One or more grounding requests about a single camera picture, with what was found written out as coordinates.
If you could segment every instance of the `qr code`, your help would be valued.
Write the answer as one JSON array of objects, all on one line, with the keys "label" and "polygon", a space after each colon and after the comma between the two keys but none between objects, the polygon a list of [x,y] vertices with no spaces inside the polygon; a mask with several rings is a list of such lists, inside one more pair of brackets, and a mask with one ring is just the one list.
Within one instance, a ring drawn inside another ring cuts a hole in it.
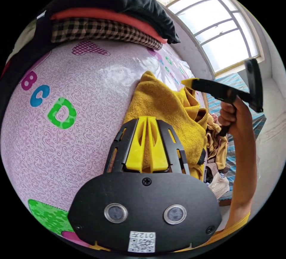
[{"label": "qr code", "polygon": [[130,238],[128,252],[154,253],[155,239]]}]

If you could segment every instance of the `blue letter c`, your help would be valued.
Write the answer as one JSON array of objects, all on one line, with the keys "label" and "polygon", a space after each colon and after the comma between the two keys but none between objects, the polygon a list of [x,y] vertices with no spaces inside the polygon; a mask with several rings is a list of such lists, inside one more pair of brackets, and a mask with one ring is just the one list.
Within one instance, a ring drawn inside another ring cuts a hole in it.
[{"label": "blue letter c", "polygon": [[50,94],[50,87],[47,85],[41,85],[33,92],[30,99],[30,104],[32,107],[38,107],[42,104],[43,99],[36,97],[40,91],[42,91],[42,98],[47,98]]}]

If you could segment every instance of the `label sticker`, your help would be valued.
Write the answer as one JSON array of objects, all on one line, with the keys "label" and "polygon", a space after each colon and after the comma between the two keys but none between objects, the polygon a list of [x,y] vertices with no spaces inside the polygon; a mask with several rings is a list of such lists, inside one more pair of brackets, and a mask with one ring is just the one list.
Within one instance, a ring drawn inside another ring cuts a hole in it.
[{"label": "label sticker", "polygon": [[128,252],[154,253],[156,233],[130,231]]}]

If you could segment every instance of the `checkered blanket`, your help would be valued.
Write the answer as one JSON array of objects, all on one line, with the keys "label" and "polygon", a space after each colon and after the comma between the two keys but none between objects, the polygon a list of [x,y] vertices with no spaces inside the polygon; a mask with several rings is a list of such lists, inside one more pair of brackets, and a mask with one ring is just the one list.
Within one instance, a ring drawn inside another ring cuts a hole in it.
[{"label": "checkered blanket", "polygon": [[92,18],[56,20],[52,28],[52,43],[80,39],[110,39],[142,44],[160,50],[161,42],[142,31],[116,21]]}]

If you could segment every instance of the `window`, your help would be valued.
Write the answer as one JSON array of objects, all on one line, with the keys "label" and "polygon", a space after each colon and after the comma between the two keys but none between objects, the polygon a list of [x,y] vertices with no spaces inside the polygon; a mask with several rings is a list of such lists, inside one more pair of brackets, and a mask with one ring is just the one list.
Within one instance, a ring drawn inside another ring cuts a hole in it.
[{"label": "window", "polygon": [[252,31],[231,0],[157,0],[189,28],[216,75],[259,56]]}]

